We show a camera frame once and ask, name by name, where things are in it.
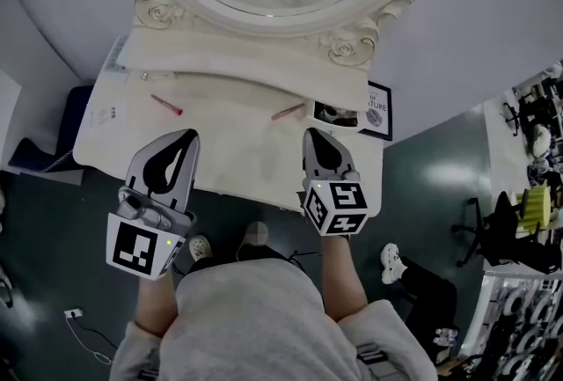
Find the gray sweatshirt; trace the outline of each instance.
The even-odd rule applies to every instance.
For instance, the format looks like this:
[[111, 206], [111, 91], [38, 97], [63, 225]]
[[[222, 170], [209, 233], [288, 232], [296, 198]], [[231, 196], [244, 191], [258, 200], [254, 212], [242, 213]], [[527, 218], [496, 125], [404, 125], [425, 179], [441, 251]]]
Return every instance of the gray sweatshirt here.
[[165, 337], [130, 323], [110, 381], [435, 381], [435, 367], [388, 301], [338, 324], [311, 280], [283, 260], [194, 272]]

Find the red pen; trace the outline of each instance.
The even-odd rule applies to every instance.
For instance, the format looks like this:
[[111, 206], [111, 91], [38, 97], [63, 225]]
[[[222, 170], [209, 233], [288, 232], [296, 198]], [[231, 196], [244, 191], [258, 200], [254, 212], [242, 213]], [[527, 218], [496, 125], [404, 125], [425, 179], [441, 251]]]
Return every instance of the red pen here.
[[159, 98], [157, 95], [150, 95], [150, 96], [156, 101], [158, 101], [160, 104], [162, 104], [164, 107], [166, 107], [167, 109], [172, 110], [177, 115], [182, 115], [182, 113], [184, 112], [182, 109], [173, 106], [168, 101], [164, 101], [162, 98]]

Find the yellow object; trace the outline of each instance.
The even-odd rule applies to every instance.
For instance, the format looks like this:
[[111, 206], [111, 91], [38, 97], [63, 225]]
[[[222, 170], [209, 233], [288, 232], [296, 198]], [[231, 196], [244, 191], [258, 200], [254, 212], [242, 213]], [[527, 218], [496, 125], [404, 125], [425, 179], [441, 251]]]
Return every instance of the yellow object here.
[[[522, 201], [522, 194], [516, 194], [516, 200]], [[534, 187], [528, 191], [528, 204], [524, 212], [524, 218], [518, 215], [518, 225], [527, 231], [535, 231], [537, 222], [539, 227], [545, 229], [549, 223], [551, 212], [551, 198], [547, 187]]]

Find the black pants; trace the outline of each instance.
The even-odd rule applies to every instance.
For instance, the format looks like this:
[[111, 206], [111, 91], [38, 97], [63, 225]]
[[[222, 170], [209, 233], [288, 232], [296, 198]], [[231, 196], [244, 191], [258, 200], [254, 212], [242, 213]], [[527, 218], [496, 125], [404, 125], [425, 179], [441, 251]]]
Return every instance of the black pants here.
[[[274, 251], [269, 246], [254, 246], [254, 245], [244, 245], [238, 250], [238, 260], [257, 260], [257, 259], [281, 259], [287, 261], [281, 254]], [[231, 263], [232, 260], [225, 260], [219, 258], [202, 258], [194, 262], [188, 274], [196, 272], [198, 270], [203, 270], [204, 268], [216, 267], [222, 264]]]
[[406, 266], [401, 282], [405, 292], [415, 296], [413, 309], [406, 326], [431, 358], [436, 347], [432, 340], [438, 328], [452, 328], [457, 308], [457, 290], [449, 281], [429, 272], [408, 258], [401, 257]]

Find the desk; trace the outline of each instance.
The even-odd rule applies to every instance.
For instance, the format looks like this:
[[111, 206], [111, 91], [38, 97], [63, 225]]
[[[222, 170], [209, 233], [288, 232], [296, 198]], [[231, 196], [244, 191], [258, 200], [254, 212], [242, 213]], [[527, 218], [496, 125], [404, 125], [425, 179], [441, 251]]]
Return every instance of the desk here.
[[[195, 188], [302, 211], [296, 192], [303, 190], [303, 112], [270, 119], [302, 98], [261, 84], [199, 74], [143, 81], [142, 72], [110, 70], [109, 64], [98, 77], [78, 132], [74, 158], [79, 164], [124, 180], [143, 146], [175, 130], [194, 128], [201, 138]], [[184, 113], [172, 113], [151, 93]], [[117, 107], [117, 119], [92, 124], [92, 117], [112, 106]], [[384, 142], [361, 134], [337, 138], [351, 152], [369, 215], [376, 216]]]

